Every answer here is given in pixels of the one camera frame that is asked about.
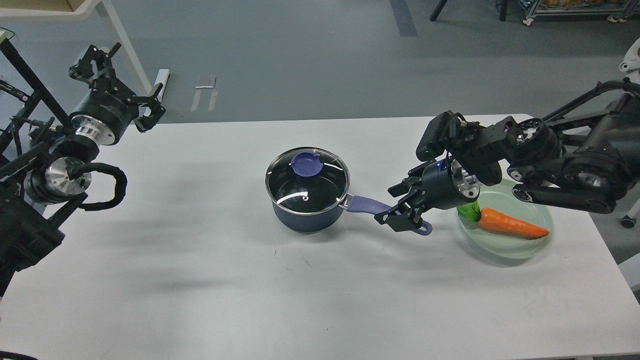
carrot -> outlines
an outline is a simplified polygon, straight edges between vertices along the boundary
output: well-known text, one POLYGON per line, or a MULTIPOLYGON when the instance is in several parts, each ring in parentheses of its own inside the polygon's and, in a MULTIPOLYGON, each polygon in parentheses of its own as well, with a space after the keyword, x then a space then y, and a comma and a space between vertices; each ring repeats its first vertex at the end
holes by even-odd
POLYGON ((477 222, 479 227, 487 230, 516 234, 527 238, 541 238, 549 233, 548 230, 540 226, 510 217, 492 208, 480 210, 477 201, 458 206, 458 214, 471 222, 477 222))
POLYGON ((549 233, 548 230, 540 226, 510 217, 492 208, 482 208, 478 226, 487 230, 502 231, 528 238, 541 238, 549 233))

saucepan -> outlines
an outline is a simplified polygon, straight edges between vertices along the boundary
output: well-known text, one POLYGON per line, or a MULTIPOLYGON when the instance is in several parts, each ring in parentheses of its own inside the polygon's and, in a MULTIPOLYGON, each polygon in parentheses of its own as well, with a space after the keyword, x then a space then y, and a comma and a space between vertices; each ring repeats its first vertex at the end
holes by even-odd
MULTIPOLYGON (((349 182, 343 160, 318 147, 298 147, 278 155, 264 180, 275 215, 299 233, 326 229, 343 210, 375 215, 391 208, 368 197, 351 195, 349 182)), ((423 221, 414 232, 428 235, 431 230, 431 224, 423 221)))

glass plate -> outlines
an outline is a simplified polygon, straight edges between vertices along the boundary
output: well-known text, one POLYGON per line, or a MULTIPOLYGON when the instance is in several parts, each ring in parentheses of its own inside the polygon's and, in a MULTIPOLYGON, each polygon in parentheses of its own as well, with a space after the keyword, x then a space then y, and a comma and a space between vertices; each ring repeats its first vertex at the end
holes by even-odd
POLYGON ((516 199, 511 194, 515 185, 509 180, 495 186, 483 186, 478 197, 480 208, 485 206, 496 209, 511 217, 530 222, 549 230, 549 234, 542 238, 528 240, 519 236, 494 233, 481 229, 474 222, 460 218, 462 230, 487 251, 508 259, 528 259, 538 255, 549 245, 554 234, 554 222, 551 213, 544 205, 531 204, 516 199))

floor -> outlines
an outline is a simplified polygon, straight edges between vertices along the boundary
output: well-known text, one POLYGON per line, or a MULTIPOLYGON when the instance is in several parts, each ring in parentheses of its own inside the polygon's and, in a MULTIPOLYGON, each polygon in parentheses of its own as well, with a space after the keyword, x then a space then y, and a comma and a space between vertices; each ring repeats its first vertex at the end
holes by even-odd
MULTIPOLYGON (((517 1, 506 22, 495 0, 450 0, 437 22, 428 0, 154 1, 113 0, 149 77, 171 69, 163 122, 348 119, 527 113, 542 117, 597 81, 620 79, 622 57, 640 37, 640 21, 603 17, 521 20, 517 1), (203 81, 210 94, 194 106, 203 81)), ((0 23, 12 43, 70 111, 86 93, 67 76, 88 44, 112 41, 97 14, 80 22, 0 23)), ((115 59, 119 77, 128 73, 115 59)), ((0 76, 23 83, 4 58, 0 76)), ((618 94, 583 107, 603 108, 618 94)), ((17 108, 0 94, 0 125, 17 108)), ((34 117, 48 117, 39 109, 34 117)), ((640 225, 618 223, 640 186, 611 215, 592 215, 618 262, 640 252, 640 225)), ((616 359, 640 359, 638 356, 616 359)))

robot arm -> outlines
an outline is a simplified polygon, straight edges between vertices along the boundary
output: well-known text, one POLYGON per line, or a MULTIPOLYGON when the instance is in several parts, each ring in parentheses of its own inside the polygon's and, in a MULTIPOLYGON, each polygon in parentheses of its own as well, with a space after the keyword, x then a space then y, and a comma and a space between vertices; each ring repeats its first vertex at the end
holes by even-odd
POLYGON ((61 244, 64 234, 58 227, 77 209, 98 211, 117 206, 125 196, 127 178, 117 167, 93 162, 100 145, 114 145, 131 122, 139 131, 151 129, 164 114, 157 99, 162 84, 156 85, 149 96, 137 96, 117 77, 111 58, 118 51, 116 44, 110 51, 91 45, 71 66, 69 75, 89 85, 89 92, 75 110, 67 116, 53 96, 29 69, 17 51, 0 38, 3 53, 11 56, 20 74, 30 81, 34 94, 18 93, 7 86, 2 89, 25 103, 8 130, 0 135, 0 151, 4 152, 11 141, 16 144, 18 157, 0 163, 0 299, 16 271, 37 264, 61 244), (50 109, 62 126, 29 119, 42 98, 47 95, 50 109), (140 106, 150 109, 148 115, 140 115, 140 106), (35 130, 30 133, 31 147, 24 154, 19 146, 19 130, 29 124, 35 130), (106 202, 85 204, 91 184, 91 173, 102 172, 115 178, 114 197, 106 202), (44 218, 32 206, 40 204, 64 205, 51 217, 44 218))
POLYGON ((480 185, 502 180, 499 160, 517 184, 522 201, 611 213, 616 201, 640 180, 640 39, 621 64, 623 81, 597 86, 542 119, 517 123, 512 117, 484 127, 447 111, 427 126, 416 156, 425 161, 388 192, 400 197, 393 208, 375 215, 395 231, 418 229, 421 214, 473 202, 480 185), (604 111, 564 117, 610 90, 624 94, 604 111), (588 135, 564 131, 588 126, 588 135), (443 159, 437 157, 446 153, 443 159))

